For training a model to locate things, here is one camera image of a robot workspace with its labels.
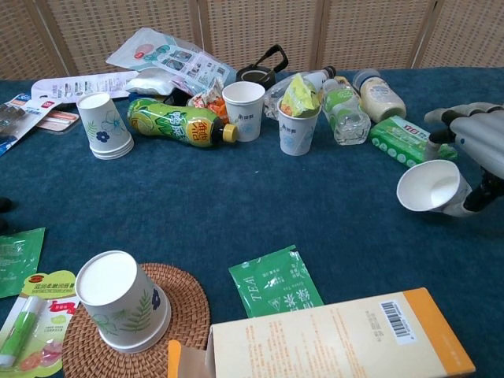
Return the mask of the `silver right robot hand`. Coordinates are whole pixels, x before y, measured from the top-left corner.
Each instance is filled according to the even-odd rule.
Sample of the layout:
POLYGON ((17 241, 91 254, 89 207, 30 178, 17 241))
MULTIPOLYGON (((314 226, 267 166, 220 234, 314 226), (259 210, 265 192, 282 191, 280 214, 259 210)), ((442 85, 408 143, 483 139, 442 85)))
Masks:
POLYGON ((444 129, 432 132, 424 148, 424 159, 435 160, 443 144, 460 146, 481 167, 480 185, 466 185, 460 195, 441 207, 452 217, 479 213, 503 195, 503 106, 473 102, 438 108, 424 115, 427 123, 442 122, 444 129))

